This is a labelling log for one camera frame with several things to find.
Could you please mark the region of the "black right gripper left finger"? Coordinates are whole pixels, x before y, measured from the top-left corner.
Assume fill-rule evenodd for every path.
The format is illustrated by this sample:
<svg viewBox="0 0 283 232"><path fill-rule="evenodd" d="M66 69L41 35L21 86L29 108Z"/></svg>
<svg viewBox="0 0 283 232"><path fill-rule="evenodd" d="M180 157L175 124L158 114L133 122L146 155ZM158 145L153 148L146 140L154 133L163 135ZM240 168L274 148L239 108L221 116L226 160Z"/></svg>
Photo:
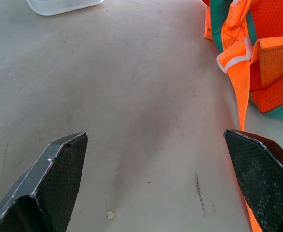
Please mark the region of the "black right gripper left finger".
<svg viewBox="0 0 283 232"><path fill-rule="evenodd" d="M0 202L0 232L66 232L80 189L88 136L46 146Z"/></svg>

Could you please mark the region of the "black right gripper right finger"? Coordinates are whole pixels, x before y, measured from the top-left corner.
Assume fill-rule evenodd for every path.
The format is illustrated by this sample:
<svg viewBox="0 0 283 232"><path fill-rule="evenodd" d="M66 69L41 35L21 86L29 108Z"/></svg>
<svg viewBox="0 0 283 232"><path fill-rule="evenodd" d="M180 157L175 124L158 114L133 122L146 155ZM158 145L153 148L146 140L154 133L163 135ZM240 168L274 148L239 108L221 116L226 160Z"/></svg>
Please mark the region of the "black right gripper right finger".
<svg viewBox="0 0 283 232"><path fill-rule="evenodd" d="M252 232L283 232L283 149L238 130L226 129L224 138Z"/></svg>

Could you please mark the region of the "translucent white plastic container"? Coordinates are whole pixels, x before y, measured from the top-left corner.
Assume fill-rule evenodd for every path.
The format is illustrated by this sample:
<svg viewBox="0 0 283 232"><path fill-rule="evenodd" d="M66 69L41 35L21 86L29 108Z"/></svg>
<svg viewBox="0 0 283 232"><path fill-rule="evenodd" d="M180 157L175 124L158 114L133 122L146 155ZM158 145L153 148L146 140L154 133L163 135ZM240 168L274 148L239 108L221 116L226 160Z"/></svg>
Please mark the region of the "translucent white plastic container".
<svg viewBox="0 0 283 232"><path fill-rule="evenodd" d="M53 16L101 4L104 0L26 0L42 16Z"/></svg>

